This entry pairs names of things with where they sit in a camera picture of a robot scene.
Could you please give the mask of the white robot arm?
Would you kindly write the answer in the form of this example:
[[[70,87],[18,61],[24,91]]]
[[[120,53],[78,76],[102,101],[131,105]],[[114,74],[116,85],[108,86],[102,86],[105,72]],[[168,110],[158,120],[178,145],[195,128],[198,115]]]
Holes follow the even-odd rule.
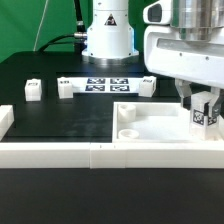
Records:
[[[93,0],[87,29],[89,62],[123,62],[138,55],[128,20],[129,0]],[[224,0],[157,0],[143,10],[144,63],[148,71],[175,79],[181,98],[200,83],[213,93],[208,114],[224,102]]]

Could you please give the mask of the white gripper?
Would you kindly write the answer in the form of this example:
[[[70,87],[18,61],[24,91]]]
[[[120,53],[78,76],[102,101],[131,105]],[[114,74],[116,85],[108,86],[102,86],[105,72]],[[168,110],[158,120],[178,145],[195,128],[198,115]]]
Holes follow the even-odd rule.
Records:
[[[143,21],[146,68],[176,78],[187,110],[190,82],[216,87],[208,115],[217,118],[224,89],[224,0],[157,0],[144,8]]]

